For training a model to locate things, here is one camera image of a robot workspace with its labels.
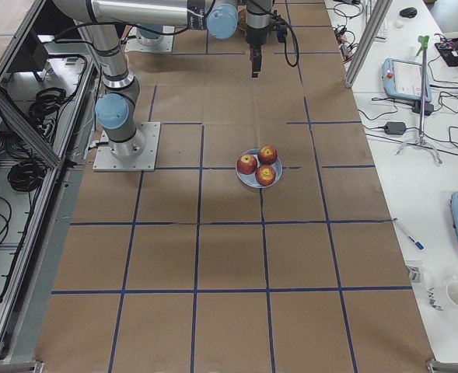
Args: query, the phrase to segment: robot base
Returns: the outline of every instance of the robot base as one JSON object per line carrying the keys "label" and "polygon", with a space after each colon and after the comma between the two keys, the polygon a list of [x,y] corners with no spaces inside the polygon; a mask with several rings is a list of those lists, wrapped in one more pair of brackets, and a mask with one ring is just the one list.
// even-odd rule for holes
{"label": "robot base", "polygon": [[[175,27],[173,26],[163,26],[164,33],[174,33]],[[137,33],[137,29],[135,27],[132,28],[130,31],[131,35],[135,35]],[[163,40],[159,44],[153,45],[143,45],[140,44],[137,39],[130,39],[127,42],[125,47],[125,52],[146,52],[146,53],[171,53],[173,47],[173,36],[165,36]]]}
{"label": "robot base", "polygon": [[[137,123],[137,131],[142,131],[145,135],[144,150],[137,156],[119,159],[113,155],[109,146],[100,146],[97,149],[93,170],[96,172],[154,171],[160,130],[160,122]],[[103,132],[100,142],[108,141],[106,133]]]}

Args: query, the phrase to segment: white table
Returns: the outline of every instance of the white table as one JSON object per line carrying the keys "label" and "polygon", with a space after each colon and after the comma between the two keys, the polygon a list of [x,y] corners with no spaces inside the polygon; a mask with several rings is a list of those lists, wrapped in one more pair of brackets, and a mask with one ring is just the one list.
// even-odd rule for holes
{"label": "white table", "polygon": [[[337,2],[326,0],[326,4],[331,8]],[[408,6],[415,6],[418,15],[413,19],[402,19],[398,12]],[[350,15],[357,12],[349,5],[342,5],[341,10]],[[329,13],[333,26],[344,23],[344,19],[334,12],[329,11]],[[397,19],[403,20],[404,27],[398,29],[393,26],[393,22]],[[370,117],[393,111],[392,103],[371,101],[372,97],[386,96],[381,81],[381,66],[386,58],[421,61],[421,57],[415,58],[420,47],[419,35],[431,37],[428,59],[431,60],[439,55],[434,48],[434,42],[439,41],[439,38],[434,34],[441,33],[441,30],[422,0],[393,0],[386,20],[389,28],[388,41],[373,43],[353,85],[358,108],[364,110]],[[364,27],[364,16],[348,20],[348,29],[355,32],[357,40]],[[458,82],[458,68],[447,67],[441,58],[432,62],[431,66],[438,80]],[[434,97],[432,103],[436,108],[439,107],[438,94],[437,89],[432,90]],[[446,100],[446,102],[456,107],[456,101]],[[398,113],[382,116],[376,121],[366,120],[362,116],[362,122],[367,127],[378,127],[383,126],[388,120],[396,120],[405,122],[407,127],[418,127],[419,116],[412,113],[408,106],[397,106]],[[450,125],[458,127],[458,114],[444,109],[426,117],[425,130],[434,138],[448,139],[447,131]],[[383,131],[365,130],[365,132],[386,136]],[[408,131],[401,138],[391,138],[411,141],[416,135],[417,131]],[[396,155],[399,144],[370,136],[368,139],[391,216],[399,218],[425,246],[424,250],[418,250],[407,236],[397,229],[404,259],[409,263],[420,265],[423,271],[424,284],[414,284],[414,293],[435,358],[441,362],[458,363],[458,309],[446,312],[436,311],[429,305],[425,293],[426,288],[439,284],[445,277],[450,275],[458,277],[458,242],[449,209],[451,194],[458,191],[458,157],[441,154],[443,164],[438,166],[432,153],[427,150],[406,147],[400,155]],[[433,140],[427,140],[440,149],[450,152],[456,150],[451,145],[441,145]]]}

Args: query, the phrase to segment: red apple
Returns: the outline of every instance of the red apple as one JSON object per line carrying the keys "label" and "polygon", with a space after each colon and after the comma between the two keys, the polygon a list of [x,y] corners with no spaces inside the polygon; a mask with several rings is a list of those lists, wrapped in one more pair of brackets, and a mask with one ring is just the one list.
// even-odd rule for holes
{"label": "red apple", "polygon": [[273,145],[265,145],[258,152],[258,160],[264,165],[271,165],[277,160],[277,149]]}
{"label": "red apple", "polygon": [[255,176],[261,186],[267,187],[275,181],[276,174],[272,166],[262,165],[257,168]]}
{"label": "red apple", "polygon": [[244,175],[250,175],[258,167],[257,159],[254,158],[254,155],[243,154],[237,159],[237,171],[243,173]]}

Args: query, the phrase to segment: white plate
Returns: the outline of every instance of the white plate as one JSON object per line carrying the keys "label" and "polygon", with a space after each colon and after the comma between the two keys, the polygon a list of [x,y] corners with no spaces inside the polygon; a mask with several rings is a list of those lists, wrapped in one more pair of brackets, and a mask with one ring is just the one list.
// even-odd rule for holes
{"label": "white plate", "polygon": [[[258,167],[259,167],[260,166],[260,161],[258,160],[258,152],[259,151],[260,151],[259,148],[250,149],[250,150],[244,152],[243,154],[241,154],[241,156],[244,155],[244,154],[252,154],[252,155],[254,155],[254,158],[257,159]],[[275,180],[270,185],[263,186],[263,185],[259,184],[257,182],[257,178],[255,176],[255,173],[251,173],[250,175],[244,175],[243,173],[240,173],[237,170],[237,166],[236,166],[237,177],[239,177],[239,179],[249,187],[258,188],[258,189],[268,188],[268,187],[271,187],[272,185],[274,185],[275,183],[277,183],[279,181],[279,179],[281,178],[281,176],[282,176],[282,163],[281,163],[281,160],[279,158],[277,158],[277,160],[274,163],[272,163],[270,166],[272,166],[272,168],[275,171]]]}

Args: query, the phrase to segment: tripod stand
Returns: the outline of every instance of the tripod stand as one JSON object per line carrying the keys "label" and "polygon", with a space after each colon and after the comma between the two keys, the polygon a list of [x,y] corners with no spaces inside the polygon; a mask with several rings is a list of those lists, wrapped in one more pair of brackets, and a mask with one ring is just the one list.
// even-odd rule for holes
{"label": "tripod stand", "polygon": [[410,143],[410,142],[403,142],[400,145],[400,148],[397,151],[397,154],[400,154],[403,149],[405,149],[408,145],[410,146],[416,146],[417,148],[421,149],[427,149],[430,152],[433,153],[433,156],[435,158],[435,161],[437,161],[438,164],[442,164],[443,161],[441,160],[441,157],[439,156],[438,149],[431,143],[427,142],[425,140],[425,132],[424,132],[424,124],[425,124],[425,99],[426,99],[426,79],[427,79],[427,60],[428,60],[428,42],[429,42],[429,36],[425,37],[418,37],[418,42],[421,44],[421,48],[417,52],[417,56],[421,53],[422,51],[422,65],[421,65],[421,112],[420,112],[420,117],[419,117],[419,125],[418,125],[418,137],[415,142],[415,144]]}

